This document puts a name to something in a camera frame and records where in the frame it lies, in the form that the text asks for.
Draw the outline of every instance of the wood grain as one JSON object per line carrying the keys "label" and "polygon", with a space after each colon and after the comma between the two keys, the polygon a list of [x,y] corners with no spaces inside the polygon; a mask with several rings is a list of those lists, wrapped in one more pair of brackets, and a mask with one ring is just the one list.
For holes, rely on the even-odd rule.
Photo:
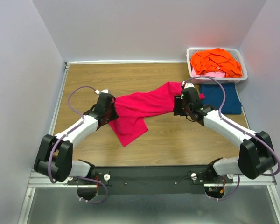
{"label": "wood grain", "polygon": [[[134,92],[151,91],[167,81],[189,77],[187,64],[92,64],[71,65],[66,80],[55,133],[79,119],[66,104],[70,93],[81,85],[109,88],[118,97]],[[70,103],[85,112],[97,101],[91,89],[79,90]],[[228,115],[247,126],[243,115]],[[73,159],[96,166],[207,164],[219,157],[233,157],[238,150],[223,136],[172,113],[145,118],[148,132],[126,147],[106,125],[84,139],[75,149]]]}

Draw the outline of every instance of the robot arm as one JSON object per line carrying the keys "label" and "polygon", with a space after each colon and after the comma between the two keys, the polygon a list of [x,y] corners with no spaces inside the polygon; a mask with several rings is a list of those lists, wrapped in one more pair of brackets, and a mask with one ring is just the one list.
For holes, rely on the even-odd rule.
{"label": "robot arm", "polygon": [[106,90],[101,91],[97,103],[84,113],[84,119],[81,118],[71,127],[55,136],[45,135],[39,147],[34,170],[48,176],[49,155],[52,147],[65,135],[56,148],[58,155],[53,157],[51,163],[52,177],[62,182],[67,177],[93,176],[94,165],[82,160],[73,161],[73,149],[89,134],[117,119],[118,115],[114,104],[115,97]]}
{"label": "robot arm", "polygon": [[[86,136],[118,117],[114,103],[115,97],[107,91],[102,91],[98,97],[97,104],[84,113],[84,119],[80,119],[74,125],[55,136],[45,135],[39,147],[34,170],[48,176],[49,155],[52,147],[65,135],[56,148],[58,155],[53,157],[51,163],[52,177],[60,182],[66,180],[67,177],[95,178],[97,175],[93,164],[82,160],[72,160],[73,149]],[[250,179],[255,179],[276,164],[272,153],[247,135],[249,133],[257,136],[273,148],[270,136],[267,133],[256,133],[244,128],[224,115],[220,116],[219,111],[215,110],[211,105],[203,105],[197,90],[191,83],[185,84],[182,94],[175,97],[174,115],[190,116],[192,121],[217,131],[239,149],[239,157],[220,158],[206,165],[205,172],[200,172],[201,176],[198,177],[203,182],[215,182],[226,174],[245,175]],[[232,126],[223,121],[222,118],[229,121]],[[84,121],[83,124],[77,127],[77,124],[82,121]]]}
{"label": "robot arm", "polygon": [[213,129],[239,149],[239,157],[221,158],[210,164],[210,179],[226,174],[245,175],[255,179],[276,165],[272,153],[251,137],[257,136],[273,149],[267,133],[256,133],[242,127],[224,115],[220,116],[219,111],[211,105],[203,105],[192,83],[185,84],[182,95],[175,97],[174,115],[190,116],[192,121]]}

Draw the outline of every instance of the blue towel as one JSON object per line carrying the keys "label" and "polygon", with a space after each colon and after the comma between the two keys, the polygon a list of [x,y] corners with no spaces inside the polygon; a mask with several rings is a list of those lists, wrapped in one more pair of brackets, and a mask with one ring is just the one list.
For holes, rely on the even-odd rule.
{"label": "blue towel", "polygon": [[[235,84],[222,84],[222,86],[226,92],[226,101],[221,112],[223,114],[241,114],[242,104],[238,99]],[[216,109],[219,109],[223,100],[223,93],[219,85],[201,84],[200,93],[205,95],[205,99],[202,100],[204,105],[210,104]]]}

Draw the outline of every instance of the white laundry basket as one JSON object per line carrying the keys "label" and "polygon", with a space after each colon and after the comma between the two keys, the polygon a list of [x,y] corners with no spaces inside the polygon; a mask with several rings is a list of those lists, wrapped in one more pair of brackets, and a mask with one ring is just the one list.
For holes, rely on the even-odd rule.
{"label": "white laundry basket", "polygon": [[[188,63],[188,69],[189,69],[191,77],[193,77],[192,66],[190,63],[192,56],[196,52],[201,52],[201,51],[206,51],[206,50],[211,50],[211,49],[214,49],[214,48],[188,48],[187,49],[187,63]],[[243,61],[243,58],[242,58],[240,52],[238,50],[232,49],[232,48],[222,48],[222,49],[229,52],[233,56],[233,58],[239,62],[239,64],[241,65],[241,68],[242,68],[243,76],[241,78],[214,78],[214,79],[217,80],[219,83],[237,83],[239,81],[246,80],[248,78],[247,69],[245,67],[245,64],[244,64],[244,61]],[[193,79],[192,83],[193,84],[216,84],[213,80],[203,78],[203,76],[202,76],[202,78]]]}

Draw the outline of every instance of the white wall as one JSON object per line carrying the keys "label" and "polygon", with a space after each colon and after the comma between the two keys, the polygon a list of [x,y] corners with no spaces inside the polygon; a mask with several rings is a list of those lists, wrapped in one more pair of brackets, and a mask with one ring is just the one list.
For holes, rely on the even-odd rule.
{"label": "white wall", "polygon": [[[248,122],[270,133],[280,157],[280,0],[268,0],[240,46],[248,81],[240,84]],[[276,176],[280,198],[280,174]]]}
{"label": "white wall", "polygon": [[33,0],[65,61],[186,60],[238,48],[266,0]]}
{"label": "white wall", "polygon": [[0,1],[0,224],[17,223],[64,63],[31,0]]}

